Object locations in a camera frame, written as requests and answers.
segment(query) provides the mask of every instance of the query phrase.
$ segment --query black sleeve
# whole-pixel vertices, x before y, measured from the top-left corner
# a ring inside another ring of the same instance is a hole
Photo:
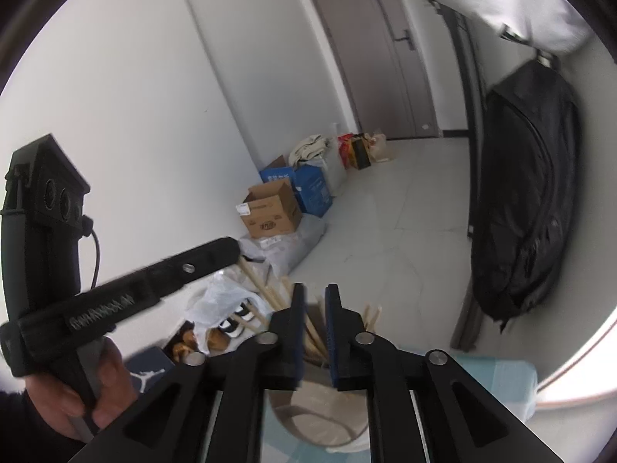
[[[0,392],[0,453],[3,462],[67,463],[82,447],[82,442],[52,430],[39,416],[27,392]]]

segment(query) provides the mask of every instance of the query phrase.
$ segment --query camera lens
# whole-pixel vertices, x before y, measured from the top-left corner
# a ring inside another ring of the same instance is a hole
[[[43,202],[45,203],[47,210],[53,209],[56,204],[56,183],[53,179],[48,179],[45,183],[45,195],[43,197]]]
[[[65,221],[69,220],[69,214],[71,213],[71,199],[65,189],[60,193],[60,216]]]

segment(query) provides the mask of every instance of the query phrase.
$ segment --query door handle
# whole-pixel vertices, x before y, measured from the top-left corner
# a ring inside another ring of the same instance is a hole
[[[395,42],[407,42],[407,44],[409,45],[410,51],[416,50],[416,47],[413,44],[413,40],[411,39],[411,33],[409,32],[408,29],[403,30],[403,35],[404,35],[403,38],[395,38],[394,41]]]

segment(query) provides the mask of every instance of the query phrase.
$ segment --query zipper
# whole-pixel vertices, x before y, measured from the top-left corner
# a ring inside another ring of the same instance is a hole
[[[536,256],[538,255],[538,243],[539,242],[536,242],[536,240],[538,238],[538,234],[540,233],[539,228],[548,219],[548,212],[550,211],[550,205],[553,203],[553,195],[555,194],[555,166],[553,163],[553,156],[548,150],[548,147],[546,146],[546,143],[544,142],[544,139],[540,135],[540,132],[538,131],[536,126],[512,101],[510,101],[508,98],[504,97],[501,94],[498,94],[498,95],[505,101],[505,103],[510,107],[510,109],[513,110],[515,113],[517,113],[523,120],[525,120],[528,127],[531,128],[531,132],[534,134],[534,137],[536,138],[536,141],[538,142],[538,146],[540,147],[540,150],[545,156],[550,166],[550,170],[551,170],[550,179],[547,185],[547,191],[543,194],[543,197],[542,197],[542,208],[538,213],[538,219],[536,219],[536,223],[532,229],[531,234],[528,235],[527,238],[523,239],[523,241],[521,242],[521,246],[518,248],[518,251],[516,253],[516,259],[514,261],[514,267],[517,267],[518,264],[520,263],[521,253],[524,250],[529,251],[530,248],[533,249],[533,252],[529,253],[528,259],[525,263],[525,266],[523,267],[526,276],[529,278],[533,270],[533,264],[535,264],[535,261],[536,261]]]

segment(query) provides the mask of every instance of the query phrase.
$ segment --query black cable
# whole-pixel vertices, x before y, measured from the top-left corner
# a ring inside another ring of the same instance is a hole
[[[92,238],[94,239],[94,245],[96,246],[96,263],[94,264],[94,275],[92,276],[92,285],[90,290],[96,287],[96,279],[99,277],[99,264],[101,263],[101,246],[99,245],[99,238],[92,230]]]

